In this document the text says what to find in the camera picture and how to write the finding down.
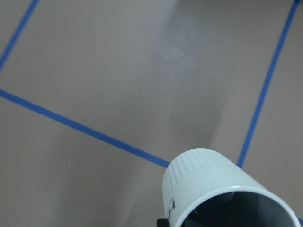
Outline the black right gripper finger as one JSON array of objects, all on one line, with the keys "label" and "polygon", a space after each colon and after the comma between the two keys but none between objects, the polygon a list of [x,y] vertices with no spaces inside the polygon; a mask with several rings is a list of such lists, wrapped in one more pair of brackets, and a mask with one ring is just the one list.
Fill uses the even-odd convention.
[{"label": "black right gripper finger", "polygon": [[167,219],[158,219],[157,227],[168,227],[168,220]]}]

